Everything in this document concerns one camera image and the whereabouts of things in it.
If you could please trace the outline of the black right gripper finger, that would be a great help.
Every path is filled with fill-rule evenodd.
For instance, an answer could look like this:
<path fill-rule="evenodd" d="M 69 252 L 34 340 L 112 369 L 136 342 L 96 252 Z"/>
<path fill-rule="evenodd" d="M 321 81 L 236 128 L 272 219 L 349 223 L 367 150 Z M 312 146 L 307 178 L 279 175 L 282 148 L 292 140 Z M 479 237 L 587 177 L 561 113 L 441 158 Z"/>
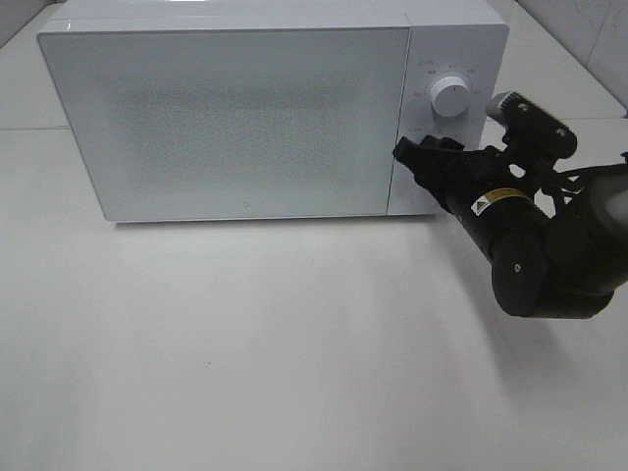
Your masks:
<path fill-rule="evenodd" d="M 428 134 L 420 142 L 402 137 L 392 156 L 410 171 L 416 182 L 439 182 L 444 177 L 445 167 L 463 150 L 464 145 L 451 138 Z"/>
<path fill-rule="evenodd" d="M 516 91 L 493 97 L 486 114 L 505 129 L 507 146 L 523 144 L 547 158 L 570 158 L 577 149 L 577 137 L 567 125 Z"/>

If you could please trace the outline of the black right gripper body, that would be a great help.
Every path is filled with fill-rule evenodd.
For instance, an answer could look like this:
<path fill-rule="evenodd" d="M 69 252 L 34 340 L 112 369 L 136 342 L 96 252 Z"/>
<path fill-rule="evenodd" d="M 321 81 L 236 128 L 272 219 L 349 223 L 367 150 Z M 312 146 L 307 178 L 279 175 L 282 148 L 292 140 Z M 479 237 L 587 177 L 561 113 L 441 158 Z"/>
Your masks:
<path fill-rule="evenodd" d="M 417 183 L 459 220 L 485 255 L 496 254 L 508 236 L 533 232 L 550 220 L 492 146 L 463 150 L 439 182 Z"/>

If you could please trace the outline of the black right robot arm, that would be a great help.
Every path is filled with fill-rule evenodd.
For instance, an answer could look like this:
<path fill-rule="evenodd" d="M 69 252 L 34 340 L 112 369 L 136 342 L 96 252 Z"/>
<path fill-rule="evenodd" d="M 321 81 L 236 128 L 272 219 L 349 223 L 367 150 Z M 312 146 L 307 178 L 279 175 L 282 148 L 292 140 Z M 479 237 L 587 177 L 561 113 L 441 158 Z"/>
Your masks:
<path fill-rule="evenodd" d="M 505 313 L 595 316 L 627 281 L 626 164 L 557 171 L 577 148 L 566 124 L 514 91 L 487 113 L 505 130 L 502 148 L 427 135 L 401 139 L 393 157 L 485 255 Z"/>

